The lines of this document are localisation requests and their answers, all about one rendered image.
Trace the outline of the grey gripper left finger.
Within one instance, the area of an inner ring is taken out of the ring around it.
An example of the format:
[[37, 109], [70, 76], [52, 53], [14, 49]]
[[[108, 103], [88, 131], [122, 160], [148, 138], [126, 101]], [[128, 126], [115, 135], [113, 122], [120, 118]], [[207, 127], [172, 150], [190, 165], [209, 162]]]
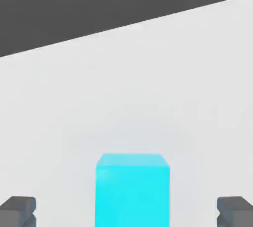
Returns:
[[0, 227], [37, 227], [35, 197], [12, 196], [0, 206]]

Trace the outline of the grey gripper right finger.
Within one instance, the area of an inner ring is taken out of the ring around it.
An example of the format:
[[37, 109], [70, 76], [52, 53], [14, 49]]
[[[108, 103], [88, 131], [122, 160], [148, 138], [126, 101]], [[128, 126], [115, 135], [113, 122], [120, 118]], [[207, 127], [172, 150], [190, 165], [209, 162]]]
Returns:
[[218, 197], [217, 227], [253, 227], [253, 205], [241, 196]]

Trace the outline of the small cyan cube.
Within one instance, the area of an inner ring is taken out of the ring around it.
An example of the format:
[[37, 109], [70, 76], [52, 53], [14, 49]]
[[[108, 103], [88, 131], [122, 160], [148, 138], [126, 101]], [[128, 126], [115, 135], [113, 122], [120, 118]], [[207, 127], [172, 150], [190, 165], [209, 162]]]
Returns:
[[102, 154], [94, 227], [169, 227], [169, 219], [170, 167], [162, 155]]

